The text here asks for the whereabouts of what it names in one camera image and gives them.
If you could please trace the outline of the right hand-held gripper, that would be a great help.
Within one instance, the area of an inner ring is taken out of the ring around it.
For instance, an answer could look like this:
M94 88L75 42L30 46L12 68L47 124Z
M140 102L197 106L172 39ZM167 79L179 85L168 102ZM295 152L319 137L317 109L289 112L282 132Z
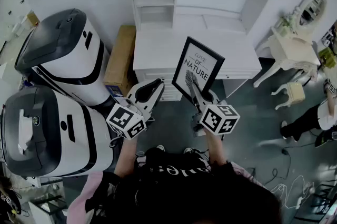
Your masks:
M199 106L203 98L198 86L192 82L189 89L193 105ZM204 99L207 102L219 102L218 96L212 90L204 93ZM234 107L229 105L226 100L222 100L218 104L207 104L204 112L194 115L191 127L195 137L206 135L205 129L220 136L230 134L239 119L240 115Z

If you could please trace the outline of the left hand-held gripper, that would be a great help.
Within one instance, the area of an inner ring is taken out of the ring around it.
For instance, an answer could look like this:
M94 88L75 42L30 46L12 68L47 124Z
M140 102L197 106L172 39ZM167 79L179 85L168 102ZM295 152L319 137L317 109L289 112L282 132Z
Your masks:
M151 116L165 89L164 82L157 78L134 85L127 98L119 98L106 122L119 136L132 140L146 131L154 121Z

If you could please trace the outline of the black framed nature print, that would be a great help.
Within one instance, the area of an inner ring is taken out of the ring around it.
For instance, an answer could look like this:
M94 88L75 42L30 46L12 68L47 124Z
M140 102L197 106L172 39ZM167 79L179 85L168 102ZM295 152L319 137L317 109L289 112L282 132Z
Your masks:
M209 91L225 58L197 40L187 37L172 85L192 100L190 86L195 84L201 93Z

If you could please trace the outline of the person's right forearm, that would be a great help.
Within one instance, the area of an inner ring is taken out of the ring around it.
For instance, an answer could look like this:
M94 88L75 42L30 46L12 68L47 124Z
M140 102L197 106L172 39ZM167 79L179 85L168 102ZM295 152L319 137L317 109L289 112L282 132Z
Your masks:
M212 134L209 130L204 129L206 133L206 141L209 151L210 165L222 166L227 163L223 145L220 136Z

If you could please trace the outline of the person's left forearm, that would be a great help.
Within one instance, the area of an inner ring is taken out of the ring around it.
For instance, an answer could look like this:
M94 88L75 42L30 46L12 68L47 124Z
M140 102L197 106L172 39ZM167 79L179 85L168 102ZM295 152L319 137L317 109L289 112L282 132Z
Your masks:
M136 159L136 148L137 148L138 137L132 140L124 140L121 153L119 155L114 173L120 178L124 178L134 171L134 162Z

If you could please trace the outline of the white desk with hutch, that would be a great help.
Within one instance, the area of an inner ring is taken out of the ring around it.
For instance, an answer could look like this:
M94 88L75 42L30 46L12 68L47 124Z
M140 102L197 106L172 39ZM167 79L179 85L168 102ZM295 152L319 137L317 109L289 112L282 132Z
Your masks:
M227 96L262 69L250 40L269 0L132 0L136 26L133 67L139 81L165 81L163 101L179 101L172 85L187 37L221 54L217 75Z

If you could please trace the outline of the long cardboard box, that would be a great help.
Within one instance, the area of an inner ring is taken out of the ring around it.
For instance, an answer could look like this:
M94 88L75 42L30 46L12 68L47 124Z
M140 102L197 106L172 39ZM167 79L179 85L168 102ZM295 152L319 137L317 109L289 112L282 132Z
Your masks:
M125 97L137 84L133 70L135 40L135 26L123 25L119 28L103 79L104 86L115 98Z

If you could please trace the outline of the white and grey robot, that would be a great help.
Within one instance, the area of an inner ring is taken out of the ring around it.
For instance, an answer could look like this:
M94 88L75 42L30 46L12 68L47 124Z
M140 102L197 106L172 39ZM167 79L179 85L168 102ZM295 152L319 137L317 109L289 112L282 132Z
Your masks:
M15 69L89 107L112 97L103 84L110 54L86 14L66 9L42 20L25 39Z
M118 158L101 113L45 86L11 95L0 128L4 162L18 176L83 176L114 168Z

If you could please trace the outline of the black and pink shirt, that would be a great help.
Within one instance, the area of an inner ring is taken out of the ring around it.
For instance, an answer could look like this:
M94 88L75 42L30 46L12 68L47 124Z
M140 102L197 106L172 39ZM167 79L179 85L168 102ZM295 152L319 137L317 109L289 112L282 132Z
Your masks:
M196 153L149 149L125 177L91 174L67 224L282 224L274 194L234 169L208 168Z

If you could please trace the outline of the cream cushioned stool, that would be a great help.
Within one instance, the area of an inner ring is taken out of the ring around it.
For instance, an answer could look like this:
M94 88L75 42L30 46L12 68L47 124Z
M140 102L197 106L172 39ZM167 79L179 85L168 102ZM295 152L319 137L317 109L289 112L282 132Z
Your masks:
M282 90L285 90L286 94L288 95L288 100L282 104L278 104L275 107L275 110L278 110L281 107L290 107L305 100L305 93L303 90L303 86L300 83L289 82L283 84L276 91L271 92L271 95L275 96Z

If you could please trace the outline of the cream dressing table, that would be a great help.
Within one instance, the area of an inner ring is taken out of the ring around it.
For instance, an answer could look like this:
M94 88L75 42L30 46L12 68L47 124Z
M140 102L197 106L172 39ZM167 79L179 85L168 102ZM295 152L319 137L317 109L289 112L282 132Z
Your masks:
M258 46L256 53L260 55L264 49L269 48L275 62L253 83L253 87L257 88L279 69L302 69L308 75L313 76L320 65L312 43L312 33L318 24L318 22L312 21L304 27L304 30L298 30L297 34L291 34L290 37L281 36L275 27L272 27L273 34Z

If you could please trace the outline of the small pale flower pot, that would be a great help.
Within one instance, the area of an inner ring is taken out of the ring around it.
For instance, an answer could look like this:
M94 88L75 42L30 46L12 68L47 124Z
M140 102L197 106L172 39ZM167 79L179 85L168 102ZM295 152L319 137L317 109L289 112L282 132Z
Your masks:
M294 33L294 27L295 27L295 15L291 13L283 14L280 17L280 34L282 36L285 36L290 33Z

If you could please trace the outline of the yellow-green box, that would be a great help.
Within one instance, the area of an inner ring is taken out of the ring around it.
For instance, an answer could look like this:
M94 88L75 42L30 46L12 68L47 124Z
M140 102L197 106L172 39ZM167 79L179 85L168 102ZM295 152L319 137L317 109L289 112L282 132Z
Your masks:
M334 68L337 66L337 57L329 47L319 51L319 59L321 64L326 68Z

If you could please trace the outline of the black green device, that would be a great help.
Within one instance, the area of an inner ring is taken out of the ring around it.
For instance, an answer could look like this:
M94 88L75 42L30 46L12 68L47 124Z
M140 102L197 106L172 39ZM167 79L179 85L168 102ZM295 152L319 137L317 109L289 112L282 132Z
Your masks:
M315 140L315 148L318 148L327 142L337 141L337 128L331 128L320 133Z

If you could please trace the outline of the oval white-framed mirror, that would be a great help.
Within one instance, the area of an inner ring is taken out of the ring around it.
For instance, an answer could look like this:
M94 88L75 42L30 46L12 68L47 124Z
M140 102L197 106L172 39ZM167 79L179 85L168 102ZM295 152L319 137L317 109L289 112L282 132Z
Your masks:
M296 31L312 33L323 18L327 0L303 0L294 10Z

